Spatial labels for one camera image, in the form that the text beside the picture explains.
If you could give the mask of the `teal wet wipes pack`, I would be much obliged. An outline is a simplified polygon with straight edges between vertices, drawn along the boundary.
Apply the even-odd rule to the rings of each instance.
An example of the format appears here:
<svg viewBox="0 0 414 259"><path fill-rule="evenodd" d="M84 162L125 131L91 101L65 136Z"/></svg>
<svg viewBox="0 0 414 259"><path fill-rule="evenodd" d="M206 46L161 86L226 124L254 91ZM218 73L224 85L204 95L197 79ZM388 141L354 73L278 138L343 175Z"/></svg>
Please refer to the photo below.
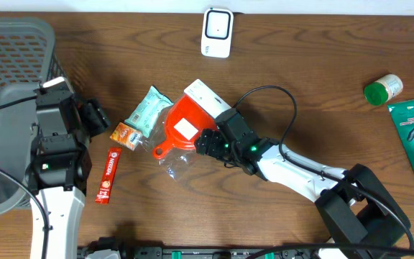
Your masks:
<svg viewBox="0 0 414 259"><path fill-rule="evenodd" d="M155 86L150 86L147 95L131 115L124 120L124 123L140 131L145 138L148 138L161 111L172 105L173 102L166 95L160 93Z"/></svg>

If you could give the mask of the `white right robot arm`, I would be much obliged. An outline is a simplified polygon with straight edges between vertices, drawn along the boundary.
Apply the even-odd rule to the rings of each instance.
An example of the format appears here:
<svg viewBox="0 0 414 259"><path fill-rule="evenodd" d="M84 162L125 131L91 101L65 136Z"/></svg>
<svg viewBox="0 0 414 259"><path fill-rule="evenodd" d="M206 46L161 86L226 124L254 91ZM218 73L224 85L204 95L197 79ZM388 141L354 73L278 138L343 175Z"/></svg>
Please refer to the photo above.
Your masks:
<svg viewBox="0 0 414 259"><path fill-rule="evenodd" d="M279 140L259 137L236 109L221 113L215 123L195 140L196 152L312 201L346 258L385 258L384 252L359 246L392 247L411 236L409 219L368 167L334 168L298 155Z"/></svg>

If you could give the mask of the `small orange snack box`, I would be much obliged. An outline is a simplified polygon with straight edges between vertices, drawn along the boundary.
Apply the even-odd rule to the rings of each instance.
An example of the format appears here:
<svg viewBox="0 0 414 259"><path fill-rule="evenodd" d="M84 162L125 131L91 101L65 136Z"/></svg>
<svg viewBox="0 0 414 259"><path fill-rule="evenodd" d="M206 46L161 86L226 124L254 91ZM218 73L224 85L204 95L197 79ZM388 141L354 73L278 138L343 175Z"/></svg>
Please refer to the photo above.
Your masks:
<svg viewBox="0 0 414 259"><path fill-rule="evenodd" d="M130 150L135 150L142 139L142 133L131 126L120 122L111 133L110 139Z"/></svg>

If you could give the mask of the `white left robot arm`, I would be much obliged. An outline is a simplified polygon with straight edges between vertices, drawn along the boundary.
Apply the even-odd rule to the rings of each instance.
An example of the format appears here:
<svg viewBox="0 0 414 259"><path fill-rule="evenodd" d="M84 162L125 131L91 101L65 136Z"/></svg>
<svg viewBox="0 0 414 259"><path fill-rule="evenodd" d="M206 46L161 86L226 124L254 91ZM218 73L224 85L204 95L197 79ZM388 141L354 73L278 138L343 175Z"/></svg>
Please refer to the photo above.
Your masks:
<svg viewBox="0 0 414 259"><path fill-rule="evenodd" d="M60 87L35 91L37 136L27 166L33 194L31 258L75 258L92 162L91 138L109 118L96 99Z"/></svg>

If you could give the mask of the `red coffee stick packet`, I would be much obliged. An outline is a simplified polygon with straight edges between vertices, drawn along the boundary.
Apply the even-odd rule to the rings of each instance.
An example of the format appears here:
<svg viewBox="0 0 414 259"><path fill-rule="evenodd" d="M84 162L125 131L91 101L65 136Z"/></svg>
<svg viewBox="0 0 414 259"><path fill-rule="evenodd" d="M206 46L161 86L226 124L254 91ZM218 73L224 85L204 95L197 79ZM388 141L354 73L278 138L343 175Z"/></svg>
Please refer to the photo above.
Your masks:
<svg viewBox="0 0 414 259"><path fill-rule="evenodd" d="M120 147L111 147L108 151L106 165L103 170L101 183L95 198L96 204L109 203L114 176L116 174L121 151L122 149Z"/></svg>

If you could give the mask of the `red tool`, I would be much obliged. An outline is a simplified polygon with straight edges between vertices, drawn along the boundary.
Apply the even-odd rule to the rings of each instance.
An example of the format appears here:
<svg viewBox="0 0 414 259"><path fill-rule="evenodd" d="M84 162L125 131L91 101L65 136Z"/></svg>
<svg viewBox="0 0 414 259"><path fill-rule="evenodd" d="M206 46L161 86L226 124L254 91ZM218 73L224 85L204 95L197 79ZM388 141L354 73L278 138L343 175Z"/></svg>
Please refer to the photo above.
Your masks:
<svg viewBox="0 0 414 259"><path fill-rule="evenodd" d="M216 130L214 119L231 106L199 79L187 86L176 102L164 108L144 149L162 171L182 178L196 161L195 141L204 130Z"/></svg>

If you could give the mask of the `green lid jar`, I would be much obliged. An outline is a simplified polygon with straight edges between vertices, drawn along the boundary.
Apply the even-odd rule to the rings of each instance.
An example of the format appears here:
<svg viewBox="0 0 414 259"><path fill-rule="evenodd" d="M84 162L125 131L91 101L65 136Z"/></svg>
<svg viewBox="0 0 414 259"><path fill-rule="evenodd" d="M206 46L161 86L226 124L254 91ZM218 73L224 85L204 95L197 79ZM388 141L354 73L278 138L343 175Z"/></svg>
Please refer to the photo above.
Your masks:
<svg viewBox="0 0 414 259"><path fill-rule="evenodd" d="M374 106L386 104L403 91L402 80L394 75L387 74L364 88L365 99Z"/></svg>

